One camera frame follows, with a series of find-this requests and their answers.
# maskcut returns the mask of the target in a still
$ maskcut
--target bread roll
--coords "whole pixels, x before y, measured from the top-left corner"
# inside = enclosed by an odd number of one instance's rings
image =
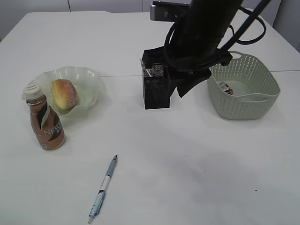
[[[55,105],[62,110],[67,110],[77,103],[77,91],[72,82],[65,79],[58,79],[51,83]]]

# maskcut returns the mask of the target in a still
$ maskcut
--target light blue pen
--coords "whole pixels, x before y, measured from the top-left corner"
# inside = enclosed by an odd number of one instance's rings
[[[97,198],[96,198],[96,200],[94,202],[94,205],[93,205],[93,207],[90,211],[88,224],[91,224],[91,222],[93,221],[95,216],[97,216],[99,214],[100,210],[101,210],[101,206],[102,206],[103,201],[105,199],[106,189],[107,189],[109,181],[110,181],[110,179],[113,175],[113,171],[116,167],[117,159],[118,159],[118,156],[115,155],[115,157],[112,159],[111,164],[109,165],[109,168],[106,172],[105,178],[104,178],[104,180],[102,182],[102,185],[100,187],[100,190],[98,192]]]

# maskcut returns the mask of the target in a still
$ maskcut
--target green plastic basket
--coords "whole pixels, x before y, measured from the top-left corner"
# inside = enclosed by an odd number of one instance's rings
[[[232,59],[228,66],[211,67],[212,76],[207,81],[210,98],[217,112],[230,120],[255,120],[263,117],[280,94],[272,73],[255,56],[230,51],[240,58]],[[233,95],[219,86],[227,83]]]

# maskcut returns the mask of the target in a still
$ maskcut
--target black mesh pencil holder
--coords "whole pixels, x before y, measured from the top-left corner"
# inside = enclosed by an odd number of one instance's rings
[[[142,63],[142,84],[145,109],[159,109],[170,107],[168,82],[165,68],[161,64],[154,64],[146,69]]]

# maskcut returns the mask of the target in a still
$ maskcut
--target basket handle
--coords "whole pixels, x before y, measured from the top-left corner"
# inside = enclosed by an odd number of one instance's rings
[[[255,97],[261,97],[261,98],[264,98],[264,100],[247,100],[246,98],[249,98],[249,97],[252,97],[252,98],[255,98]],[[239,102],[243,102],[243,103],[265,103],[265,102],[269,102],[272,100],[271,96],[270,95],[267,95],[267,94],[259,94],[259,93],[256,93],[256,94],[249,94],[249,95],[245,95],[245,96],[240,96],[237,98],[237,100]]]
[[[240,58],[242,58],[245,54],[238,52],[238,51],[229,51],[230,54],[236,54],[236,55],[240,55],[240,57],[238,58],[234,58],[232,60],[239,60]]]

